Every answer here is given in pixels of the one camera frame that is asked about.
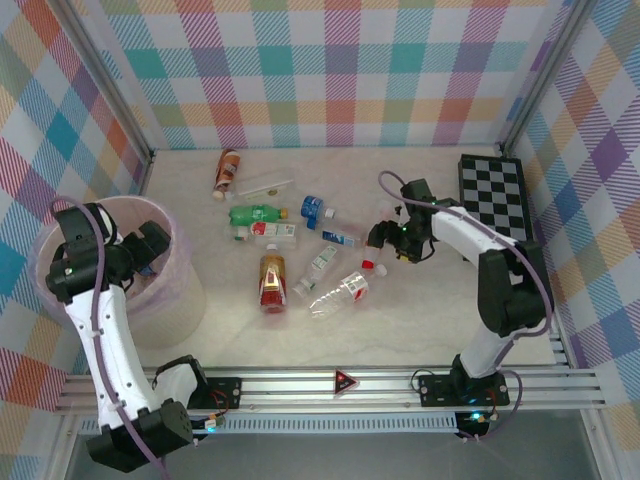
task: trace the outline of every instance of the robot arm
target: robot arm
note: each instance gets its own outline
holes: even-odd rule
[[[454,359],[449,375],[459,403],[476,401],[488,387],[504,381],[497,370],[513,340],[535,330],[545,317],[544,302],[534,280],[503,243],[523,254],[551,298],[541,248],[535,242],[519,242],[495,232],[494,237],[488,237],[460,218],[459,215],[469,214],[455,200],[436,200],[425,180],[409,182],[401,192],[405,199],[445,206],[451,213],[406,203],[409,220],[405,224],[385,221],[373,227],[365,261],[371,264],[377,256],[375,250],[379,251],[387,242],[395,247],[398,258],[419,263],[428,258],[423,256],[425,242],[432,245],[434,241],[442,241],[478,269],[478,311],[482,325],[467,348]]]
[[[78,208],[55,214],[66,242],[58,248],[46,281],[65,305],[80,336],[95,386],[102,433],[87,442],[89,454],[98,463],[130,472],[148,459],[129,434],[127,426],[131,425],[125,425],[125,421],[158,458],[187,445],[193,435],[186,406],[198,387],[207,388],[207,380],[195,359],[183,357],[161,367],[150,385],[129,330],[123,283],[132,281],[136,271],[168,250],[169,236],[156,223],[147,222],[139,228],[142,237],[131,233],[123,239],[102,206],[85,206],[100,227],[105,247],[97,329],[91,321],[98,263],[96,237]],[[95,337],[99,337],[100,357]],[[100,362],[106,377],[100,373]],[[105,382],[115,391],[116,402],[109,398]]]

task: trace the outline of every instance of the marble surface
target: marble surface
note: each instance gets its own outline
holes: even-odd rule
[[[391,168],[407,181],[424,177],[437,197],[457,198],[456,167],[462,153],[493,155],[493,150],[247,150],[241,152],[238,178],[293,167],[299,190],[324,198],[338,209],[340,217],[359,219],[368,230],[373,224],[373,205],[390,198],[378,186],[380,170]],[[257,297],[263,250],[224,237],[229,204],[217,203],[211,196],[218,155],[217,151],[171,151],[160,152],[156,158],[147,195],[172,210],[190,235],[193,264],[207,295],[207,308],[198,329],[181,344],[140,350],[144,365],[161,365],[188,353],[211,367],[449,365],[469,343],[480,323],[476,270],[442,243],[436,244],[436,255],[420,265],[396,260],[393,248],[387,246],[380,262],[387,266],[388,276],[372,284],[368,298],[360,304],[332,317],[313,320],[307,312],[308,302],[296,302],[292,291],[286,313],[263,315]],[[284,252],[290,287],[325,245],[316,233],[302,230],[297,249]],[[338,268],[318,287],[320,293],[361,262],[360,251],[344,247],[341,254]],[[520,342],[505,363],[553,362],[544,336]]]

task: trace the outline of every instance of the trash bin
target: trash bin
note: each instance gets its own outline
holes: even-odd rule
[[[171,237],[169,249],[152,264],[154,274],[135,275],[127,291],[127,317],[137,347],[163,348],[185,340],[198,327],[205,309],[205,294],[191,264],[191,243],[176,219],[145,197],[120,196],[99,200],[124,237],[148,220],[157,222]],[[74,328],[64,306],[46,286],[54,252],[64,242],[57,223],[45,228],[29,256],[29,276],[46,310],[61,325]]]

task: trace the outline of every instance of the bottle label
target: bottle label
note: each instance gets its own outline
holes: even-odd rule
[[[262,209],[262,207],[254,207],[253,211],[251,212],[251,216],[254,220],[262,220],[265,217],[264,210]]]
[[[251,234],[256,237],[295,237],[296,226],[289,223],[256,222],[251,225]]]
[[[283,310],[287,304],[284,258],[267,254],[260,260],[260,305],[269,313]]]
[[[222,171],[227,175],[235,175],[238,168],[233,163],[225,163],[222,167]]]
[[[336,249],[336,247],[328,246],[311,263],[313,264],[314,268],[323,270],[337,252],[338,250]]]
[[[346,278],[343,278],[342,284],[347,287],[347,289],[351,293],[351,296],[353,297],[354,302],[357,302],[367,293],[369,293],[369,284],[362,276],[362,274],[358,271],[353,272]]]
[[[315,221],[318,219],[318,211],[322,208],[324,202],[321,198],[308,195],[304,202],[302,202],[302,208],[300,208],[300,215],[309,220]]]
[[[356,241],[353,237],[344,235],[342,233],[330,232],[329,230],[322,231],[322,238],[324,240],[328,240],[329,242],[338,243],[347,247],[354,247],[356,244]]]

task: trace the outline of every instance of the checkered board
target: checkered board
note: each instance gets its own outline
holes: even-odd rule
[[[471,215],[508,237],[533,239],[519,159],[462,155],[458,174],[460,202]]]

